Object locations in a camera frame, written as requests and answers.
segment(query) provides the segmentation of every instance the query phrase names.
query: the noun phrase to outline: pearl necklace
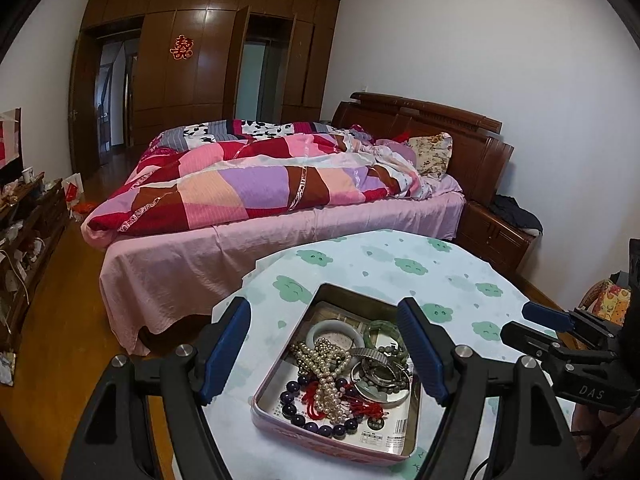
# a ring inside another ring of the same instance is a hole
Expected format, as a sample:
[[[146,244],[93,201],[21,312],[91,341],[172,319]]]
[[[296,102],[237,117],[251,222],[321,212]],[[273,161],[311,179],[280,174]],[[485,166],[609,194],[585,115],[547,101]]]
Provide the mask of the pearl necklace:
[[[332,424],[343,424],[351,418],[351,411],[340,403],[342,392],[335,387],[335,379],[351,359],[349,352],[322,337],[315,342],[313,350],[300,342],[293,345],[291,351],[301,370],[306,369],[318,377],[318,389],[314,395],[316,410],[325,413]]]

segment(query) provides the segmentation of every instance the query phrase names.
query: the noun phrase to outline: pink pillow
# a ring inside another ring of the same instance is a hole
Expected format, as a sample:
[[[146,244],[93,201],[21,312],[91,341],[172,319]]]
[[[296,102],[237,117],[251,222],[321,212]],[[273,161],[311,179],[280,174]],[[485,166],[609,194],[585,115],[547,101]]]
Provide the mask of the pink pillow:
[[[407,146],[406,144],[403,144],[401,142],[395,142],[394,140],[390,139],[378,139],[376,141],[376,146],[388,147],[392,152],[396,152],[398,155],[402,156],[410,163],[412,163],[415,168],[418,158],[415,155],[414,150],[410,146]]]

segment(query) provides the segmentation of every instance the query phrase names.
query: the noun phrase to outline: wooden floor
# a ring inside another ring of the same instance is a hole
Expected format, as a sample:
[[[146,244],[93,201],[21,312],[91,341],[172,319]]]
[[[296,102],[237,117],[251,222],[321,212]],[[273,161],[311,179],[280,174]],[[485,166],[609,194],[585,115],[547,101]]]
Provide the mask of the wooden floor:
[[[135,155],[115,155],[85,183],[87,199],[101,202],[113,192],[135,164]],[[26,316],[14,386],[0,384],[0,412],[45,480],[60,478],[71,437],[95,383],[111,357],[122,352],[98,288],[103,257],[84,243],[80,224],[69,224]],[[151,398],[150,402],[164,478],[173,479],[173,451],[162,400]]]

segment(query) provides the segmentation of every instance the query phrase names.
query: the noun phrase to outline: doorway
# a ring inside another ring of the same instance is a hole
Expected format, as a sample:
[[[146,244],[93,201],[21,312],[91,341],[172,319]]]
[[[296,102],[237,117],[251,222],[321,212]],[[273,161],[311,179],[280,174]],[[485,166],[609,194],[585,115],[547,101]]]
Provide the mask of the doorway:
[[[87,180],[130,146],[132,81],[143,18],[81,31],[71,69],[69,148]]]
[[[249,14],[238,79],[236,118],[277,123],[293,20]]]

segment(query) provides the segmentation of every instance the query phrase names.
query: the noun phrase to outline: pink bed sheet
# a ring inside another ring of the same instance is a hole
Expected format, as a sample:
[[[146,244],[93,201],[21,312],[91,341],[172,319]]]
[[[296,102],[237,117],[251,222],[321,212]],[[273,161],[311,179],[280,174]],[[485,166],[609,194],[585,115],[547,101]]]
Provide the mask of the pink bed sheet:
[[[138,339],[146,326],[160,333],[212,307],[242,285],[255,262],[290,247],[338,236],[395,229],[451,239],[465,203],[446,175],[431,198],[389,198],[255,218],[195,231],[121,238],[106,251],[100,291],[111,330],[130,354],[149,350]]]

